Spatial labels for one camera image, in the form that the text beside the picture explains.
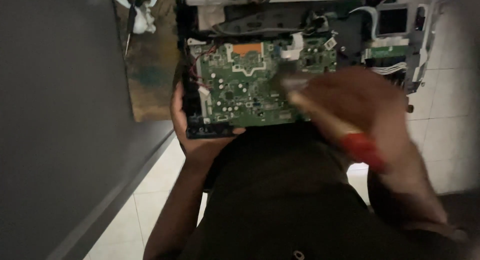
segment white cable bundle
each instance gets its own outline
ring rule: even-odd
[[[379,75],[389,75],[406,68],[406,62],[399,62],[390,67],[371,67],[370,69]]]

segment person's left hand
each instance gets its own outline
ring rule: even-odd
[[[177,134],[179,142],[185,149],[185,159],[195,161],[202,166],[210,168],[213,160],[220,151],[229,144],[235,137],[217,138],[217,139],[187,139],[187,116],[182,110],[183,85],[178,82],[175,91],[172,94],[170,104],[170,113],[173,121],[173,128]],[[244,128],[236,128],[234,134],[245,132]]]

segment wooden board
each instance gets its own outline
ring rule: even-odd
[[[152,7],[155,33],[134,34],[125,65],[133,116],[136,122],[169,120],[172,83],[179,63],[175,0],[157,0]],[[128,9],[115,2],[123,53]]]

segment hand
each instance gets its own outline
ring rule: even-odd
[[[376,73],[361,67],[345,68],[310,80],[302,93],[366,132],[375,140],[387,165],[402,160],[411,147],[405,119],[405,93]],[[313,122],[335,142],[326,126]]]
[[[218,138],[218,139],[187,139],[187,117],[182,110],[183,85],[181,82],[175,87],[172,94],[170,104],[170,113],[173,121],[173,128],[177,134],[177,138],[185,149],[186,160],[195,161],[197,163],[210,168],[213,160],[220,151],[229,144],[235,137]],[[244,128],[236,128],[234,134],[241,134]]]

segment circuit board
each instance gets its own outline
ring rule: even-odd
[[[335,72],[337,53],[327,50],[328,38],[305,38],[297,68],[303,72]],[[289,105],[278,84],[270,80],[283,61],[280,52],[291,40],[246,44],[193,45],[201,87],[203,123],[228,122],[240,128],[295,122],[306,118]]]

